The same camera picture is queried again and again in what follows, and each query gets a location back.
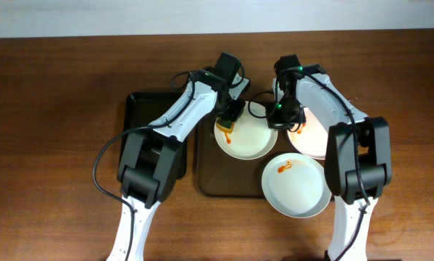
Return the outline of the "green yellow sponge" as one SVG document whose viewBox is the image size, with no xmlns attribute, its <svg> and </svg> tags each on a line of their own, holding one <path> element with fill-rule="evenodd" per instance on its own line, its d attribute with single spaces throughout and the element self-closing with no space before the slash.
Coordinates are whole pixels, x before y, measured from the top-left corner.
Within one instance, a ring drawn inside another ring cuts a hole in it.
<svg viewBox="0 0 434 261">
<path fill-rule="evenodd" d="M 218 117 L 215 121 L 215 125 L 217 129 L 223 133 L 231 134 L 233 132 L 235 123 L 233 121 L 223 120 L 221 117 Z"/>
</svg>

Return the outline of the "cream white plate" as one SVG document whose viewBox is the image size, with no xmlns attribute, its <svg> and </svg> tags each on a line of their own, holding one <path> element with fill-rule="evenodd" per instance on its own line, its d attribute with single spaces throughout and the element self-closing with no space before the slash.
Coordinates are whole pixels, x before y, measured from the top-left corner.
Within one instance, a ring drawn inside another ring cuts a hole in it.
<svg viewBox="0 0 434 261">
<path fill-rule="evenodd" d="M 268 127 L 265 118 L 249 114 L 248 102 L 235 123 L 232 133 L 224 133 L 214 124 L 214 137 L 218 146 L 236 159 L 255 160 L 266 155 L 277 141 L 277 131 Z"/>
</svg>

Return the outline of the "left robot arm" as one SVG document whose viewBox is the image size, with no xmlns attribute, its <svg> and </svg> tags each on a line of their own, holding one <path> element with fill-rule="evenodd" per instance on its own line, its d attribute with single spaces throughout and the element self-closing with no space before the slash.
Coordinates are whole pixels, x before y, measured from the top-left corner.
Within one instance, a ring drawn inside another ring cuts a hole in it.
<svg viewBox="0 0 434 261">
<path fill-rule="evenodd" d="M 221 53 L 215 65 L 187 72 L 178 100 L 145 127 L 125 130 L 117 179 L 122 214 L 109 260 L 142 260 L 155 212 L 170 195 L 181 168 L 188 134 L 207 115 L 230 133 L 245 106 L 249 87 L 242 63 Z"/>
</svg>

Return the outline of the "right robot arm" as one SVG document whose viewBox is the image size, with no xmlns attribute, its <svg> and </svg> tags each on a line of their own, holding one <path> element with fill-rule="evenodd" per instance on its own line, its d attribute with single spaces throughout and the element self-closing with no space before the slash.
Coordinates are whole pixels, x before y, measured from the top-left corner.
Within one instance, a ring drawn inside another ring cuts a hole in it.
<svg viewBox="0 0 434 261">
<path fill-rule="evenodd" d="M 299 126 L 308 108 L 327 131 L 325 180 L 335 197 L 335 220 L 325 259 L 365 260 L 372 211 L 392 179 L 388 122 L 353 106 L 319 64 L 302 65 L 292 54 L 279 58 L 274 70 L 268 126 Z"/>
</svg>

